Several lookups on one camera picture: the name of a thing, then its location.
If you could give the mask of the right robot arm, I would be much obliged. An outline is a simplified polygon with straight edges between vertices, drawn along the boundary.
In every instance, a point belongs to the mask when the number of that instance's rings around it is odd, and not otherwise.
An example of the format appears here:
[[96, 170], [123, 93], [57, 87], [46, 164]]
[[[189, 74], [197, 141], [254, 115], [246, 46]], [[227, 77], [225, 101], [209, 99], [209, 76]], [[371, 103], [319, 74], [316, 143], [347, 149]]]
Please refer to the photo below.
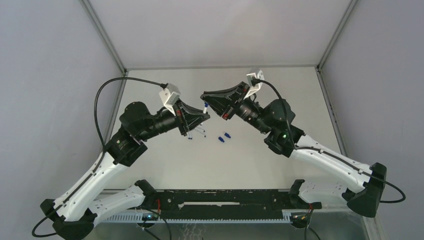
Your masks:
[[229, 89], [205, 91], [201, 99], [224, 120], [238, 116], [260, 131], [265, 135], [264, 143], [275, 154], [308, 163], [337, 178], [324, 183], [296, 180], [289, 194], [293, 207], [346, 205], [361, 216], [376, 216], [385, 188], [384, 165], [361, 163], [323, 146], [292, 125], [295, 114], [285, 99], [275, 99], [262, 107], [250, 96], [251, 87], [241, 82]]

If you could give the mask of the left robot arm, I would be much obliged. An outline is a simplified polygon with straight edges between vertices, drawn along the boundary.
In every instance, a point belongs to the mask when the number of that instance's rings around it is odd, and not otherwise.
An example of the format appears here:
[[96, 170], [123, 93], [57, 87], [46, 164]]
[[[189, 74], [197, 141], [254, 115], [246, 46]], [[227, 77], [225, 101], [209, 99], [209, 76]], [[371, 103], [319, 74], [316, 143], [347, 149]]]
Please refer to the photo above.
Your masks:
[[173, 129], [186, 136], [209, 118], [205, 110], [181, 100], [171, 110], [162, 109], [156, 114], [151, 114], [143, 102], [130, 103], [119, 118], [120, 128], [93, 166], [62, 196], [41, 203], [55, 234], [65, 240], [81, 240], [96, 225], [117, 213], [140, 206], [153, 207], [157, 192], [145, 179], [114, 195], [102, 199], [98, 199], [98, 195], [147, 151], [147, 140]]

